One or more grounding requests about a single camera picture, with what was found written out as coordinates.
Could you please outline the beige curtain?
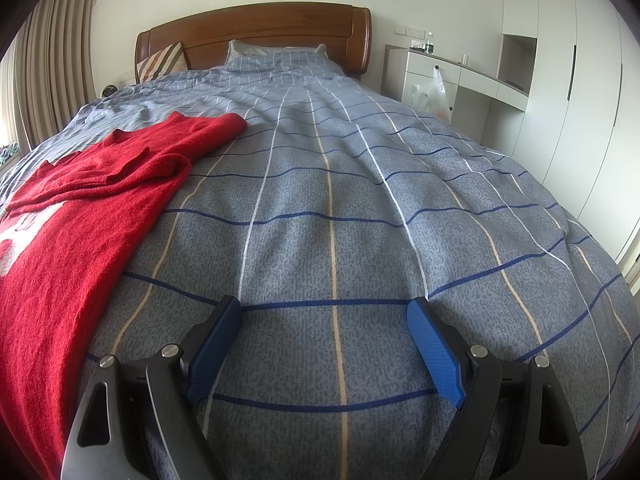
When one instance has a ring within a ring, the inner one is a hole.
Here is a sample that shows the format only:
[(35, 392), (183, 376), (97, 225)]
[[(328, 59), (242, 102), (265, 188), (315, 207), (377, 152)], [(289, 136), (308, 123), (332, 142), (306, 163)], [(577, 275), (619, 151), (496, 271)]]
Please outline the beige curtain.
[(61, 132), (96, 98), (92, 7), (93, 0), (39, 0), (17, 34), (18, 124), (28, 148)]

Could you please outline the small bottle on desk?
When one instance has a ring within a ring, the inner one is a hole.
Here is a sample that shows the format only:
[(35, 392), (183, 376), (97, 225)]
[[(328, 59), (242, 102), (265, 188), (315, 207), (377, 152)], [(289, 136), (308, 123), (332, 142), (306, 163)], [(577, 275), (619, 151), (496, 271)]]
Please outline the small bottle on desk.
[(432, 32), (429, 32), (426, 35), (425, 52), (428, 53), (428, 54), (433, 54), (434, 53), (434, 49), (435, 49), (434, 34)]

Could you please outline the white desk with drawers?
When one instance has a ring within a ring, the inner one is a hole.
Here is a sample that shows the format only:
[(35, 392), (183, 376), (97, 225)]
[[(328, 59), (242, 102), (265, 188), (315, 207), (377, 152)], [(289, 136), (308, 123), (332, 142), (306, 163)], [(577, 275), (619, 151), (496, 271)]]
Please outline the white desk with drawers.
[(494, 104), (520, 115), (526, 111), (528, 95), (505, 82), (446, 58), (396, 46), (385, 47), (381, 93), (426, 110), (426, 90), (436, 74), (442, 77), (452, 125), (475, 141), (482, 140)]

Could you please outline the small black round object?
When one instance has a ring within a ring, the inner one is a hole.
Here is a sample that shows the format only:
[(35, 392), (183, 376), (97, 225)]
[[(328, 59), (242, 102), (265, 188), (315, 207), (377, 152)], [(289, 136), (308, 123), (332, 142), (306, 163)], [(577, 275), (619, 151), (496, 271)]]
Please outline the small black round object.
[(114, 84), (108, 84), (102, 90), (102, 96), (107, 98), (108, 96), (112, 96), (114, 93), (118, 91), (118, 88)]

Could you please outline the brown wooden headboard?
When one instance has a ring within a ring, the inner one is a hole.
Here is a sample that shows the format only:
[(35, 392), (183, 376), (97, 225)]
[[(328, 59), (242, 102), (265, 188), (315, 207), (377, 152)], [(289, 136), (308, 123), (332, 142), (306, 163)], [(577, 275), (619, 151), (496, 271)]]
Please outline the brown wooden headboard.
[(233, 39), (259, 47), (324, 44), (329, 59), (358, 79), (370, 61), (371, 12), (327, 2), (267, 2), (211, 10), (140, 32), (134, 62), (180, 42), (190, 70), (205, 70), (224, 64)]

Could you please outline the clear plastic bag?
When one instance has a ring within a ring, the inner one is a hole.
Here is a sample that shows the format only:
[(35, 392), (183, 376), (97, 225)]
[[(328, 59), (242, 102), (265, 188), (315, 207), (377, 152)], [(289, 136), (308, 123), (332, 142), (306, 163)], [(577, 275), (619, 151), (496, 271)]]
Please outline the clear plastic bag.
[(414, 84), (411, 87), (412, 106), (449, 124), (452, 106), (449, 104), (442, 71), (438, 65), (433, 68), (433, 77), (428, 84)]

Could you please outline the grey plaid pillow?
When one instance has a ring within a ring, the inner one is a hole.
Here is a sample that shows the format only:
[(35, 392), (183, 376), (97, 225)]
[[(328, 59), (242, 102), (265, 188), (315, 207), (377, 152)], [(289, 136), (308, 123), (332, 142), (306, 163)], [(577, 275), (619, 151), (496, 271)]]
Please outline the grey plaid pillow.
[(318, 47), (259, 47), (240, 40), (229, 42), (224, 68), (235, 74), (344, 76), (329, 59), (325, 44)]

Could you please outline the white wardrobe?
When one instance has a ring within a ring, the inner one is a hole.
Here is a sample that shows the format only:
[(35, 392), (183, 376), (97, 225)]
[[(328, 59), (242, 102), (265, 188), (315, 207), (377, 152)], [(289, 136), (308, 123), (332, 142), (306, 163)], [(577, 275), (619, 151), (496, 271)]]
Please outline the white wardrobe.
[(610, 0), (503, 0), (502, 31), (536, 42), (510, 154), (616, 261), (639, 229), (639, 45)]

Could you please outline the red knit sweater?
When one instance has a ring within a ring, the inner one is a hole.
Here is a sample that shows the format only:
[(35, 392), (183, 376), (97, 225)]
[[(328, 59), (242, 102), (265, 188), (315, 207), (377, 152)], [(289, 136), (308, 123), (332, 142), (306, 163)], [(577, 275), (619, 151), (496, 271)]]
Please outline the red knit sweater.
[(171, 114), (44, 162), (1, 222), (1, 433), (61, 470), (85, 352), (122, 271), (193, 163), (246, 121)]

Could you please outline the grey plaid duvet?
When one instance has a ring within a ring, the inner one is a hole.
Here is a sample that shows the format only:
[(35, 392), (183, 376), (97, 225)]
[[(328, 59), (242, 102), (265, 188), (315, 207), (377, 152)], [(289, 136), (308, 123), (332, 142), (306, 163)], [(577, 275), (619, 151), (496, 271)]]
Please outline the grey plaid duvet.
[(639, 422), (639, 315), (615, 262), (512, 158), (347, 76), (163, 76), (84, 106), (1, 179), (115, 130), (246, 120), (197, 159), (127, 262), (82, 361), (154, 353), (232, 295), (242, 326), (196, 418), (231, 479), (416, 479), (454, 408), (407, 326), (425, 297), (470, 344), (549, 359), (588, 477)]

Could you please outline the striped cushion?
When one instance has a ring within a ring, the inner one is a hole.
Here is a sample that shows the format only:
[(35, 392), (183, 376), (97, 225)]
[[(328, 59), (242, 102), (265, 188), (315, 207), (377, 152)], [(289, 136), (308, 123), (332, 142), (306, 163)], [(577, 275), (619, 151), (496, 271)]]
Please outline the striped cushion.
[(185, 72), (188, 69), (183, 45), (178, 41), (137, 62), (137, 82), (141, 84), (166, 75)]

